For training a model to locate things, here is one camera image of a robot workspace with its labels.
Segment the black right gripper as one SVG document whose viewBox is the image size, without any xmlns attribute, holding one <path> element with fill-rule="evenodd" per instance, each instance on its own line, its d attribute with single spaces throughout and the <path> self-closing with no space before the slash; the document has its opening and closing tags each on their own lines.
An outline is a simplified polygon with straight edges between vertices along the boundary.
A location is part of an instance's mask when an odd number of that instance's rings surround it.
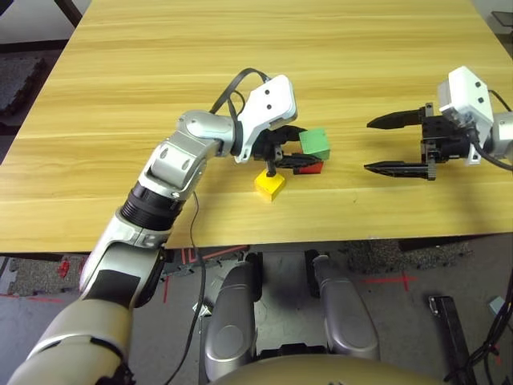
<svg viewBox="0 0 513 385">
<path fill-rule="evenodd" d="M 372 119 L 366 127 L 397 129 L 422 126 L 420 142 L 422 163 L 380 161 L 365 164 L 364 169 L 379 175 L 397 178 L 436 179 L 436 164 L 466 159 L 470 141 L 458 127 L 442 115 L 435 115 L 432 103 L 415 110 L 396 111 Z"/>
</svg>

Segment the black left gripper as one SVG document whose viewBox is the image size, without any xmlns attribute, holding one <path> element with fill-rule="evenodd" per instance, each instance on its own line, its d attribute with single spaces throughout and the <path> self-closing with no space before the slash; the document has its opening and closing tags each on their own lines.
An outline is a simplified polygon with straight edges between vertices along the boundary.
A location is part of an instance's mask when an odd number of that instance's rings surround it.
<svg viewBox="0 0 513 385">
<path fill-rule="evenodd" d="M 312 155 L 293 153 L 283 155 L 281 146 L 289 141 L 299 141 L 305 128 L 285 125 L 275 130 L 265 129 L 252 146 L 254 160 L 265 162 L 266 176 L 275 176 L 277 168 L 292 169 L 294 174 L 321 173 L 324 162 Z"/>
</svg>

